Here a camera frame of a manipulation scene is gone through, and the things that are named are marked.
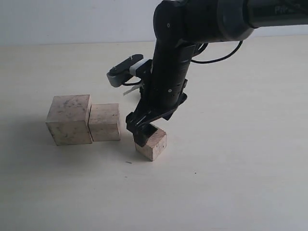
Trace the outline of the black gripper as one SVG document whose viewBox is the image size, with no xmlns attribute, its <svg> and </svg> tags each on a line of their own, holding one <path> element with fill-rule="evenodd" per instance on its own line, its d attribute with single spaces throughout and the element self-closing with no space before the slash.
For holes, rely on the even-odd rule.
<svg viewBox="0 0 308 231">
<path fill-rule="evenodd" d="M 185 77 L 195 51 L 195 44 L 169 48 L 157 44 L 152 60 L 152 71 L 144 81 L 141 99 L 134 112 L 126 117 L 129 131 L 134 131 L 134 142 L 143 147 L 158 127 L 150 124 L 170 115 L 186 100 L 183 96 Z"/>
</svg>

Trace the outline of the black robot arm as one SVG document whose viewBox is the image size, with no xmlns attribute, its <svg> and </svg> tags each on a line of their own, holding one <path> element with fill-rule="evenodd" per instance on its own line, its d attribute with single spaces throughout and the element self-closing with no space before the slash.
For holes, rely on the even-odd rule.
<svg viewBox="0 0 308 231">
<path fill-rule="evenodd" d="M 153 58 L 137 57 L 129 72 L 141 79 L 141 98 L 126 118 L 134 141 L 144 146 L 153 121 L 169 120 L 187 95 L 186 74 L 201 45 L 247 39 L 260 27 L 305 25 L 305 0 L 164 0 L 155 9 Z"/>
</svg>

